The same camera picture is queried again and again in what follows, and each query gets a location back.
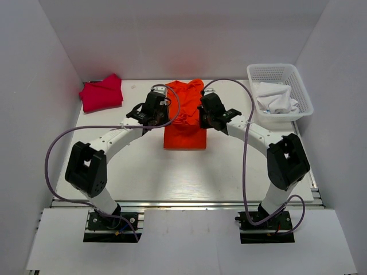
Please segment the orange t shirt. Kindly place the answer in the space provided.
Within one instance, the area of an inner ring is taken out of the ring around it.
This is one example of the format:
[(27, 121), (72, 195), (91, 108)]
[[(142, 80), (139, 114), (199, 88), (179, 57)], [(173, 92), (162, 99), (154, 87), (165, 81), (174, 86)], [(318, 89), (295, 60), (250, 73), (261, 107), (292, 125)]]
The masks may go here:
[(172, 81), (167, 84), (169, 118), (177, 116), (165, 127), (163, 148), (166, 150), (204, 150), (207, 133), (200, 128), (199, 110), (204, 83), (200, 79), (190, 82)]

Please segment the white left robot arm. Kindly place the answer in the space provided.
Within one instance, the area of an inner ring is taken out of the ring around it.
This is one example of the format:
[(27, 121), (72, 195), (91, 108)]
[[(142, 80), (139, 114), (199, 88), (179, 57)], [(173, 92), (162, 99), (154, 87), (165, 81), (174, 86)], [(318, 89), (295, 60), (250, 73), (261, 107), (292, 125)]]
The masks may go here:
[(108, 192), (107, 164), (124, 147), (141, 138), (151, 127), (169, 121), (167, 89), (152, 89), (146, 101), (133, 108), (117, 129), (112, 129), (89, 142), (73, 145), (65, 180), (79, 190), (90, 203), (102, 212), (101, 221), (108, 228), (120, 225), (120, 206)]

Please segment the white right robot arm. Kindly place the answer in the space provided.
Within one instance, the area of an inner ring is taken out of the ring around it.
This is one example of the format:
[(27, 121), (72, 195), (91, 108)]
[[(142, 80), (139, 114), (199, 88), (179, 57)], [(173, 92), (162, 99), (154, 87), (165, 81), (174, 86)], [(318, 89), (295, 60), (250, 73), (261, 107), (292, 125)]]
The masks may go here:
[(202, 92), (200, 127), (214, 128), (230, 137), (252, 146), (266, 157), (270, 186), (259, 204), (260, 224), (273, 228), (280, 221), (279, 213), (285, 207), (294, 187), (310, 171), (310, 164), (298, 135), (281, 135), (251, 123), (241, 112), (226, 110), (215, 92)]

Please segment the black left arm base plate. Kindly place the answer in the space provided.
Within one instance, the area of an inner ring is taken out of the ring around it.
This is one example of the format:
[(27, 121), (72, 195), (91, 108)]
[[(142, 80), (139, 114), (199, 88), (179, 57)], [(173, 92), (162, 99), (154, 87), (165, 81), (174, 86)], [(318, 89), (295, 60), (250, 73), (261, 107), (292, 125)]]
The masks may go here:
[(90, 211), (85, 225), (84, 243), (138, 243), (142, 235), (138, 212), (121, 212), (120, 218), (111, 218)]

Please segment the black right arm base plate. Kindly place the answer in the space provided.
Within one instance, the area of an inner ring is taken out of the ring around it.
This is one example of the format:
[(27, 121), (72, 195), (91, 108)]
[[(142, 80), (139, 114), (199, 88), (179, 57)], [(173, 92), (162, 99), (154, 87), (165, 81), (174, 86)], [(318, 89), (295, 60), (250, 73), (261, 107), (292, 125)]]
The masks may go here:
[(245, 211), (238, 212), (235, 221), (239, 225), (241, 244), (276, 244), (276, 243), (294, 243), (293, 233), (286, 232), (293, 228), (290, 213), (283, 210), (276, 217), (262, 223), (261, 225), (252, 225)]

